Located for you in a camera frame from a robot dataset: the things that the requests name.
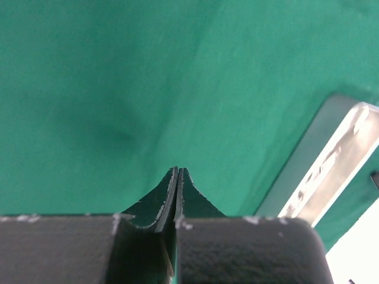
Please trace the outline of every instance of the green fabric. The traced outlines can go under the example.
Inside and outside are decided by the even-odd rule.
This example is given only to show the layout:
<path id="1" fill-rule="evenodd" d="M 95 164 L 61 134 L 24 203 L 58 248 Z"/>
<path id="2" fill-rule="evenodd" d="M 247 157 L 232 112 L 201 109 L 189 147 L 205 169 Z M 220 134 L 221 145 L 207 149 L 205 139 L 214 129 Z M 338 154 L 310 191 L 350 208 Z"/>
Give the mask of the green fabric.
<path id="1" fill-rule="evenodd" d="M 377 1 L 0 2 L 0 214 L 122 211 L 174 165 L 251 214 L 330 92 L 379 103 Z"/>

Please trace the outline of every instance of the chipped paint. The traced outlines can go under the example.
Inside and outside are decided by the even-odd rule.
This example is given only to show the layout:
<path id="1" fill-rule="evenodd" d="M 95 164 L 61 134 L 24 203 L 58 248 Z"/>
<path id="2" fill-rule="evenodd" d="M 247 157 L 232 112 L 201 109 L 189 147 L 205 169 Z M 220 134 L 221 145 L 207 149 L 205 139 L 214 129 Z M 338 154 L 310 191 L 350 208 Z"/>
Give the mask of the chipped paint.
<path id="1" fill-rule="evenodd" d="M 259 224 L 259 217 L 256 216 L 244 216 L 242 217 L 246 222 L 253 224 L 253 225 L 258 225 Z"/>
<path id="2" fill-rule="evenodd" d="M 180 225 L 182 220 L 184 219 L 184 215 L 180 215 L 180 217 L 175 221 L 175 229 L 180 229 Z"/>
<path id="3" fill-rule="evenodd" d="M 33 215 L 31 215 L 31 216 L 28 218 L 27 222 L 28 222 L 28 223 L 35 223 L 35 222 L 37 222 L 40 218 L 41 218 L 41 216 L 38 216 L 37 214 L 33 214 Z"/>
<path id="4" fill-rule="evenodd" d="M 288 225 L 288 222 L 285 218 L 279 218 L 279 222 L 283 225 Z"/>
<path id="5" fill-rule="evenodd" d="M 116 235 L 116 233 L 117 233 L 117 228 L 118 228 L 118 225 L 119 225 L 119 223 L 120 223 L 120 220 L 121 220 L 121 214 L 119 214 L 119 213 L 115 213 L 115 214 L 113 214 L 112 235 Z"/>
<path id="6" fill-rule="evenodd" d="M 186 229 L 186 230 L 191 230 L 194 228 L 194 226 L 192 224 L 187 224 L 186 222 L 183 222 L 182 223 L 182 226 Z"/>
<path id="7" fill-rule="evenodd" d="M 24 221 L 27 221 L 28 219 L 29 219 L 28 215 L 20 215 L 16 218 L 16 220 L 19 222 L 24 222 Z"/>

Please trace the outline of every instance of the green backdrop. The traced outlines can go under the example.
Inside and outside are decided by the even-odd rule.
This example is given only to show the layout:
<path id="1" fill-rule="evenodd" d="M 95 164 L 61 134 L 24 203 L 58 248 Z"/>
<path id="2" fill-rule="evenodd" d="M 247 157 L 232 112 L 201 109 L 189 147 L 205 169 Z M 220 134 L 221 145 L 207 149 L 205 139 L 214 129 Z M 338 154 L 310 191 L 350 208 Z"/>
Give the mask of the green backdrop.
<path id="1" fill-rule="evenodd" d="M 174 165 L 252 214 L 329 93 L 379 103 L 375 0 L 0 4 L 0 214 L 122 211 Z"/>

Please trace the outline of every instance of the dark gray surface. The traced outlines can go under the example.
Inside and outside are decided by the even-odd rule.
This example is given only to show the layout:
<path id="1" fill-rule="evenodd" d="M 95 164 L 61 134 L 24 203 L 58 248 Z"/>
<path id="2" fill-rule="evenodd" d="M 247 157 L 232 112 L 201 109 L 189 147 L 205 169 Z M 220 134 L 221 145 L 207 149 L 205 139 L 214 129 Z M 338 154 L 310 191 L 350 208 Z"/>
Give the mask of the dark gray surface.
<path id="1" fill-rule="evenodd" d="M 103 283 L 118 226 L 112 215 L 1 218 L 1 283 Z"/>
<path id="2" fill-rule="evenodd" d="M 180 284 L 333 284 L 316 232 L 298 219 L 183 219 Z"/>

